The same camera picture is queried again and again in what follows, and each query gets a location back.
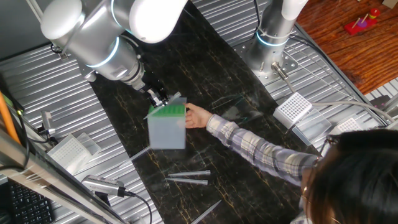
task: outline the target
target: robotic arm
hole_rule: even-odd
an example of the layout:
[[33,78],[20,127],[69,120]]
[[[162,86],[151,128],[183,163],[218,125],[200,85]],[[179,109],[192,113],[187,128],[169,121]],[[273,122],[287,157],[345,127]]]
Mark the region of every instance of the robotic arm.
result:
[[54,0],[44,11],[43,35],[73,54],[82,70],[96,71],[147,93],[154,107],[169,98],[134,49],[119,36],[128,31],[150,44],[172,32],[187,0]]
[[269,76],[272,64],[283,64],[282,52],[295,21],[308,0],[269,1],[262,13],[254,43],[248,48],[245,62],[260,75]]

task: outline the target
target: red object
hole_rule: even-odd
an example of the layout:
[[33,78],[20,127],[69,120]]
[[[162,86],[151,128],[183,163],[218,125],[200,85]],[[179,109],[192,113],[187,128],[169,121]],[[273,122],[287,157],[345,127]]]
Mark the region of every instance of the red object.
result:
[[378,10],[376,8],[371,9],[370,15],[374,16],[374,17],[380,16],[380,10]]
[[353,25],[354,25],[355,22],[356,22],[356,21],[353,21],[353,22],[350,22],[349,24],[345,25],[345,26],[344,26],[344,29],[345,29],[345,30],[347,31],[347,33],[349,33],[350,35],[354,35],[354,34],[356,34],[357,32],[360,32],[360,31],[362,31],[362,30],[365,30],[365,29],[368,28],[368,27],[373,26],[374,24],[377,23],[377,20],[375,20],[375,18],[376,18],[377,16],[380,15],[380,10],[378,10],[378,9],[371,9],[371,11],[370,11],[369,14],[370,14],[370,16],[367,17],[367,18],[365,19],[366,26],[359,26],[358,24],[356,24],[356,25],[354,26],[354,28],[353,28]]

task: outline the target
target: metal grating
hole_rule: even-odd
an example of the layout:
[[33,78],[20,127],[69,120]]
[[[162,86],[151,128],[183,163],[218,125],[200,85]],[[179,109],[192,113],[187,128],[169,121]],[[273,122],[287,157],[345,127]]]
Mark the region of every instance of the metal grating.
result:
[[[120,168],[129,156],[73,57],[61,60],[46,46],[0,62],[0,70],[11,93],[25,107],[25,117],[31,124],[41,126],[40,111],[51,111],[57,139],[86,133],[102,148],[75,176],[78,180],[93,174],[124,182],[127,189],[148,200],[153,223],[163,223],[133,164]],[[125,220],[136,222],[141,216],[149,222],[148,208],[138,198],[110,196],[109,202]],[[55,202],[53,207],[56,223],[88,221]]]
[[[245,42],[257,27],[253,0],[194,0],[192,1],[217,33],[230,46]],[[258,0],[259,12],[267,0]]]
[[386,83],[383,86],[380,86],[378,89],[368,93],[366,98],[370,101],[380,96],[389,96],[392,98],[396,94],[398,94],[398,78],[395,78],[389,83]]
[[[301,35],[295,28],[293,33]],[[307,45],[294,40],[288,40],[285,53],[298,61],[296,70],[289,72],[289,80],[293,87],[310,102],[336,102],[348,101],[352,98],[359,100],[354,87],[346,83],[342,77],[325,63],[324,58]],[[280,105],[291,91],[286,83],[280,78],[265,85],[273,99]],[[316,107],[321,114],[332,124],[327,133],[338,123],[347,118],[354,118],[364,124],[364,128],[371,129],[380,126],[368,110],[354,105],[336,105],[328,107]],[[320,150],[325,137],[320,137],[313,143],[314,147]]]

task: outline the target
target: wooden surface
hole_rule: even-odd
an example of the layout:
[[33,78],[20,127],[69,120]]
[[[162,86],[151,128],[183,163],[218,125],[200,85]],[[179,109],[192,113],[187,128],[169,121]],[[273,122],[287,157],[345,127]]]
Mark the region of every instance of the wooden surface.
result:
[[[343,26],[372,8],[377,24],[349,35]],[[398,77],[398,6],[382,0],[309,0],[298,23],[365,95]]]

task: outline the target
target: keyboard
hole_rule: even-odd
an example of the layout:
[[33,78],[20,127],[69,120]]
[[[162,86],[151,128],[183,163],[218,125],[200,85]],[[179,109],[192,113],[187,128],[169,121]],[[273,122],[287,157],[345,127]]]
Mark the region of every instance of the keyboard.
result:
[[54,215],[49,199],[12,180],[8,181],[16,224],[49,224]]

